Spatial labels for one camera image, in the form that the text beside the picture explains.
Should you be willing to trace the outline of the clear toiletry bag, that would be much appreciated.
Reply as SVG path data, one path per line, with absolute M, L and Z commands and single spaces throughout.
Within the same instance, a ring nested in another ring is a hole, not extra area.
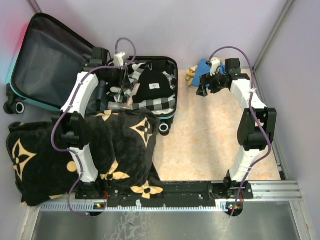
M 137 110 L 139 104 L 134 103 L 134 96 L 138 93 L 140 83 L 136 83 L 132 89 L 111 87 L 106 93 L 108 97 L 108 110 Z

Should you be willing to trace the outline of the black beanie white label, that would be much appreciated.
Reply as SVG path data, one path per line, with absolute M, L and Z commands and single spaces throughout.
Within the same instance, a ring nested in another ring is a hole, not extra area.
M 138 91 L 132 98 L 135 104 L 146 100 L 169 98 L 175 93 L 167 76 L 158 70 L 144 70 L 138 83 Z

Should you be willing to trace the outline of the black white checkered shirt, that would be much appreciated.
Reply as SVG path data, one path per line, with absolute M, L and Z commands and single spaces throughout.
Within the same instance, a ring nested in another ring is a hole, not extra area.
M 144 70 L 155 70 L 164 73 L 168 80 L 170 87 L 174 90 L 174 94 L 168 98 L 159 98 L 154 100 L 145 100 L 139 104 L 139 109 L 148 109 L 155 115 L 167 115 L 174 111 L 176 105 L 176 66 L 168 61 L 148 61 L 148 62 L 135 62 L 128 67 L 127 74 L 130 81 L 129 87 L 123 87 L 132 89 L 135 84 L 138 84 L 139 77 Z

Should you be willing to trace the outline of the teal hard-shell suitcase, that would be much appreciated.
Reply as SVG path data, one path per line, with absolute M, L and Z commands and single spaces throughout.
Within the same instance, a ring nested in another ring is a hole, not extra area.
M 38 13 L 32 17 L 22 35 L 21 44 L 5 83 L 7 100 L 3 104 L 6 114 L 20 115 L 25 104 L 50 111 L 58 111 L 68 100 L 77 80 L 79 70 L 92 57 L 95 47 L 83 37 L 54 17 Z M 114 55 L 106 49 L 106 65 L 114 64 Z M 159 132 L 170 133 L 178 103 L 178 65 L 166 56 L 128 56 L 125 69 L 133 63 L 169 61 L 176 67 L 176 98 L 174 111 L 154 114 L 160 120 Z M 99 85 L 91 95 L 88 115 L 108 108 L 107 84 Z

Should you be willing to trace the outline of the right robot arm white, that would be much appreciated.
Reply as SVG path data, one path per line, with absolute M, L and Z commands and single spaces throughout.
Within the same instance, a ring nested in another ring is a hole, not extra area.
M 242 110 L 237 130 L 240 148 L 223 180 L 224 194 L 235 198 L 244 187 L 242 181 L 250 173 L 253 163 L 274 139 L 277 111 L 267 107 L 258 97 L 250 77 L 241 72 L 238 58 L 227 59 L 223 65 L 219 58 L 213 57 L 205 64 L 210 70 L 200 77 L 196 95 L 206 97 L 209 93 L 229 89 Z

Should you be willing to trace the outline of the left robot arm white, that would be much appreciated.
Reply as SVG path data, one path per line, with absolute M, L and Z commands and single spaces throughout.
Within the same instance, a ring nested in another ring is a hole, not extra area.
M 78 179 L 69 192 L 72 193 L 76 187 L 86 187 L 87 194 L 95 199 L 103 195 L 104 186 L 97 182 L 99 173 L 90 150 L 91 129 L 85 120 L 86 109 L 95 89 L 105 85 L 98 71 L 122 70 L 129 59 L 127 53 L 116 51 L 113 65 L 106 65 L 106 56 L 106 49 L 92 50 L 91 58 L 76 75 L 75 85 L 60 109 L 60 116 L 54 120 L 50 137 L 52 147 L 58 152 L 70 153 L 75 162 Z

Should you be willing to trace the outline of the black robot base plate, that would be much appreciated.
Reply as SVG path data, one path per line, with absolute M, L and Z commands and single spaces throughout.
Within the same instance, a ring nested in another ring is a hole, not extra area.
M 252 186 L 231 181 L 160 181 L 148 179 L 141 185 L 129 185 L 121 181 L 100 182 L 98 188 L 88 184 L 75 192 L 77 200 L 100 201 L 97 208 L 134 207 L 140 202 L 144 208 L 200 208 L 215 207 L 217 200 L 253 199 Z

